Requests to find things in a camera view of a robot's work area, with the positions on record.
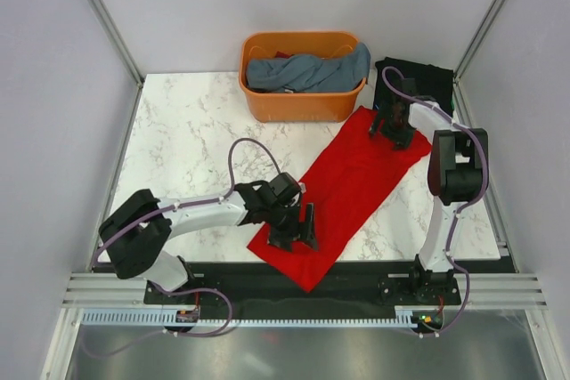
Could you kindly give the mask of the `aluminium front rail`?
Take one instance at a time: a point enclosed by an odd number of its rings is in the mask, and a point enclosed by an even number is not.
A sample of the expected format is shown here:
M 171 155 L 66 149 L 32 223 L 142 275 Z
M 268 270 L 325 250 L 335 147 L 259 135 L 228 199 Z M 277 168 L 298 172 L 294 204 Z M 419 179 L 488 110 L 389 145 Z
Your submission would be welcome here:
M 144 279 L 118 279 L 112 273 L 73 273 L 63 308 L 139 308 L 146 289 Z M 467 307 L 473 310 L 544 309 L 546 298 L 532 274 L 472 273 Z

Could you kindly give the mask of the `right aluminium frame post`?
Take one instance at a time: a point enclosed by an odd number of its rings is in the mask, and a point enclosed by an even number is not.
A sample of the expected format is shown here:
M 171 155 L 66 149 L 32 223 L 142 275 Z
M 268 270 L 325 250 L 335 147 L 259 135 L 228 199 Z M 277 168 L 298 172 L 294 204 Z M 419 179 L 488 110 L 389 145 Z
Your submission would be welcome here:
M 486 39 L 489 31 L 492 29 L 494 22 L 498 19 L 503 7 L 508 0 L 492 0 L 487 8 L 484 17 L 476 28 L 476 32 L 471 37 L 466 51 L 460 58 L 457 67 L 454 70 L 454 82 L 459 83 L 463 75 L 468 70 L 472 60 L 479 51 L 481 45 Z

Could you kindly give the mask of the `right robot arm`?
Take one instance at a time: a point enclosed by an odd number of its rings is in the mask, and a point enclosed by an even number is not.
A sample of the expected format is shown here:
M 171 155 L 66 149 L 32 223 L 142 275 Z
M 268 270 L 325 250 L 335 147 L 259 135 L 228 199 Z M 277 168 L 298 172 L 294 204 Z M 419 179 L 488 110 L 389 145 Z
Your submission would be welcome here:
M 461 215 L 477 203 L 488 188 L 488 134 L 455 122 L 431 97 L 416 92 L 413 78 L 391 84 L 383 81 L 391 99 L 378 107 L 369 135 L 380 133 L 396 149 L 408 149 L 420 133 L 431 144 L 427 186 L 434 206 L 427 236 L 409 273 L 379 282 L 384 302 L 392 304 L 459 304 L 454 278 L 454 239 Z

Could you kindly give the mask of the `grey blue t shirt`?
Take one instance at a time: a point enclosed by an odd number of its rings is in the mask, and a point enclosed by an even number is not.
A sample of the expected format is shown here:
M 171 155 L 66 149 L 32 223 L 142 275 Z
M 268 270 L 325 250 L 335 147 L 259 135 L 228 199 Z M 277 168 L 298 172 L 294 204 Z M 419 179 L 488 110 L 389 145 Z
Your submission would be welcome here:
M 368 78 L 370 68 L 370 51 L 358 43 L 339 58 L 296 54 L 287 59 L 251 60 L 245 77 L 248 88 L 261 93 L 346 93 Z

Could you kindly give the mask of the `orange plastic basket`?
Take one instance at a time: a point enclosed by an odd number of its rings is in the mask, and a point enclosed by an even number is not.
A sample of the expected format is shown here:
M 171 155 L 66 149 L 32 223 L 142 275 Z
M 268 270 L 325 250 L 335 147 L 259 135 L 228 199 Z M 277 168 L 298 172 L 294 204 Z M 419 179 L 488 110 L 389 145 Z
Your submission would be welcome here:
M 342 122 L 352 113 L 356 98 L 367 81 L 343 93 L 259 93 L 246 79 L 253 59 L 273 59 L 277 53 L 312 54 L 323 59 L 351 53 L 358 37 L 345 31 L 260 32 L 242 44 L 238 82 L 248 108 L 259 122 Z

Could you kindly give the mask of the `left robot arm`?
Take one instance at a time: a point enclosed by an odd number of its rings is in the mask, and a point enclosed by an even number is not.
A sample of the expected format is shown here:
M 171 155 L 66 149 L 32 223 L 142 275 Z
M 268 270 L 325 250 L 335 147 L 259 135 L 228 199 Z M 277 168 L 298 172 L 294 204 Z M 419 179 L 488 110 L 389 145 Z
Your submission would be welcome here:
M 290 252 L 300 242 L 317 250 L 314 204 L 304 204 L 302 195 L 301 184 L 287 173 L 202 198 L 157 198 L 149 189 L 138 190 L 100 226 L 101 250 L 119 279 L 145 279 L 185 303 L 196 283 L 183 258 L 166 251 L 169 240 L 214 227 L 264 223 L 270 246 Z

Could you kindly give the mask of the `aluminium frame post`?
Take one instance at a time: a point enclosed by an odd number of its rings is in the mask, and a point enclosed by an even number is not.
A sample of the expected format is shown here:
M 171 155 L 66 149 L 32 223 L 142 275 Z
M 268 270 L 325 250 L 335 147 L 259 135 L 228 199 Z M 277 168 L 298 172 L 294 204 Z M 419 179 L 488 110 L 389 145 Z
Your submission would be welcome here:
M 463 75 L 468 70 L 472 60 L 479 51 L 481 45 L 486 39 L 489 31 L 492 29 L 494 22 L 498 19 L 503 7 L 508 0 L 492 0 L 487 8 L 484 17 L 476 28 L 476 32 L 471 37 L 466 51 L 460 58 L 457 67 L 454 70 L 454 82 L 459 83 Z
M 136 86 L 141 89 L 144 83 L 143 73 L 136 64 L 133 55 L 127 48 L 126 42 L 120 34 L 115 21 L 112 19 L 110 11 L 104 0 L 87 0 L 87 2 L 90 4 L 97 20 L 102 25 L 103 31 L 110 40 L 111 45 L 118 54 L 118 57 L 125 66 L 128 74 L 134 80 Z

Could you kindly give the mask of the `red t shirt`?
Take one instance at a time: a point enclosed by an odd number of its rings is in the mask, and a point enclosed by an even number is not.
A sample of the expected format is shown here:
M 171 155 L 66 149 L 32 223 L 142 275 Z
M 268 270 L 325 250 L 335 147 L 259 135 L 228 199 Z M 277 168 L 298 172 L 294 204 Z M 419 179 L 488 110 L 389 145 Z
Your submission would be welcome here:
M 358 108 L 301 178 L 306 185 L 303 204 L 314 203 L 318 250 L 298 242 L 292 252 L 272 247 L 267 244 L 267 225 L 248 243 L 251 253 L 306 292 L 321 282 L 354 234 L 431 151 L 428 139 L 418 131 L 406 150 L 394 150 L 382 135 L 371 138 L 368 131 L 374 117 L 373 110 Z

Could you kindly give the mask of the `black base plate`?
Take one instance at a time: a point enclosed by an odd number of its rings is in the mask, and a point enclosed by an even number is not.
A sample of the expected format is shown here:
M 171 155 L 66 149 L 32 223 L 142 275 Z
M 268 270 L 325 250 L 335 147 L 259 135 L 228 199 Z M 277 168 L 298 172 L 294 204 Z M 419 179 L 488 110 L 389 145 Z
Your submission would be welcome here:
M 313 286 L 267 263 L 190 263 L 188 283 L 171 295 L 148 284 L 143 301 L 197 303 L 203 319 L 233 308 L 237 320 L 390 318 L 398 306 L 459 306 L 453 272 L 422 275 L 415 262 L 337 262 Z

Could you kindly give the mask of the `folded black t shirt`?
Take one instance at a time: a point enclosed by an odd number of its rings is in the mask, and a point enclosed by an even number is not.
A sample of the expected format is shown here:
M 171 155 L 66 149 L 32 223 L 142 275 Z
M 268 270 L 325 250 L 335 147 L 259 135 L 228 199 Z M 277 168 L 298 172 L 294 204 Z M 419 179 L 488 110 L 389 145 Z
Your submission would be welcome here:
M 389 101 L 391 99 L 392 92 L 387 88 L 381 76 L 381 72 L 385 67 L 394 67 L 398 69 L 405 78 L 413 78 L 420 95 L 431 96 L 438 102 L 440 108 L 446 114 L 449 116 L 453 115 L 454 106 L 452 94 L 454 75 L 451 69 L 442 69 L 431 64 L 421 64 L 391 57 L 386 57 L 384 60 L 375 62 L 378 76 L 372 104 L 373 109 L 378 109 L 383 101 Z

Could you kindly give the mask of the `left aluminium frame post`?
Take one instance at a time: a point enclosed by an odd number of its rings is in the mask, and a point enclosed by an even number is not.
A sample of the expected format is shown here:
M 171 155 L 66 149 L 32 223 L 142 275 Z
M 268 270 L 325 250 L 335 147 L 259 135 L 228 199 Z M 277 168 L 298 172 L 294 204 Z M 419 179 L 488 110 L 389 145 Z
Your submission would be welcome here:
M 115 21 L 112 19 L 110 11 L 104 0 L 87 0 L 87 2 L 90 4 L 97 20 L 102 25 L 103 31 L 110 40 L 111 45 L 118 54 L 118 57 L 125 66 L 128 74 L 134 80 L 136 86 L 141 89 L 144 83 L 143 73 L 136 64 L 133 55 L 127 48 L 126 42 L 120 34 Z

